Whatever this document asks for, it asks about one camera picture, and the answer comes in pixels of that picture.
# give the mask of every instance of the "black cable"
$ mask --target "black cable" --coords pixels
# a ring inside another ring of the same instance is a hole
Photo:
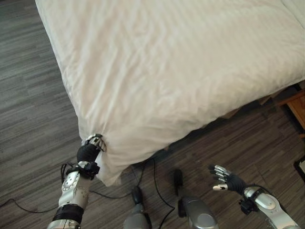
[[[29,212],[29,213],[45,213],[45,212],[52,211],[52,210],[58,208],[58,206],[56,206],[56,207],[53,207],[53,208],[48,209],[48,210],[45,210],[45,211],[31,211],[31,210],[27,210],[27,209],[21,207],[21,206],[16,202],[16,200],[15,200],[15,199],[12,199],[12,198],[8,199],[4,204],[1,204],[1,205],[0,205],[0,208],[3,207],[4,205],[6,205],[7,203],[9,203],[10,201],[13,201],[17,207],[19,207],[20,209],[22,209],[22,210],[24,210],[24,211],[26,211],[26,212]]]
[[[165,222],[166,218],[175,210],[175,207],[170,205],[169,203],[167,203],[164,198],[161,196],[160,192],[159,192],[159,189],[158,189],[158,186],[157,186],[157,181],[156,181],[156,161],[155,159],[153,158],[153,180],[154,180],[154,186],[157,190],[157,193],[160,197],[160,199],[163,201],[164,204],[166,204],[167,206],[169,206],[170,208],[172,208],[165,216],[164,218],[162,219],[162,222],[160,223],[159,225],[159,229],[161,229],[163,223]]]
[[[139,186],[140,183],[141,183],[141,181],[142,181],[143,173],[144,173],[146,164],[147,164],[147,162],[148,162],[149,160],[150,160],[150,159],[148,159],[148,160],[146,160],[146,161],[144,162],[144,165],[143,165],[143,167],[142,167],[141,175],[140,175],[140,178],[139,178],[139,181],[138,181],[137,186]],[[99,195],[99,196],[101,196],[101,197],[108,198],[108,199],[122,199],[122,198],[125,198],[125,197],[131,195],[131,192],[129,192],[129,193],[127,193],[127,194],[125,194],[124,196],[121,196],[121,197],[111,197],[111,196],[108,196],[108,195],[99,193],[99,192],[97,192],[97,191],[94,191],[94,190],[90,190],[90,192],[95,193],[95,194],[97,194],[97,195]]]

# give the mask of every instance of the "white duvet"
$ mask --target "white duvet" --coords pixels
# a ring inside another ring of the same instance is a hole
[[[36,0],[98,178],[301,81],[304,29],[281,0]]]

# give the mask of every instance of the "wooden furniture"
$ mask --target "wooden furniture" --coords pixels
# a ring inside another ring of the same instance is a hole
[[[303,130],[305,130],[305,90],[299,91],[294,96],[280,102],[279,106],[287,105],[292,111]],[[300,134],[301,138],[305,138],[305,134]]]

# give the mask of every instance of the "white fingertip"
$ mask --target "white fingertip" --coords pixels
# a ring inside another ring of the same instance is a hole
[[[228,186],[226,184],[223,185],[216,185],[213,187],[214,191],[223,191],[223,190],[228,190]]]

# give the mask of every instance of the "black glove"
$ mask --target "black glove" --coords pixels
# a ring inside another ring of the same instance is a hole
[[[235,191],[239,195],[243,195],[243,190],[246,188],[246,183],[239,178],[239,176],[226,170],[224,167],[218,165],[210,165],[210,173],[215,174],[214,178],[224,182],[224,184],[219,184],[213,187],[215,191],[230,190]]]

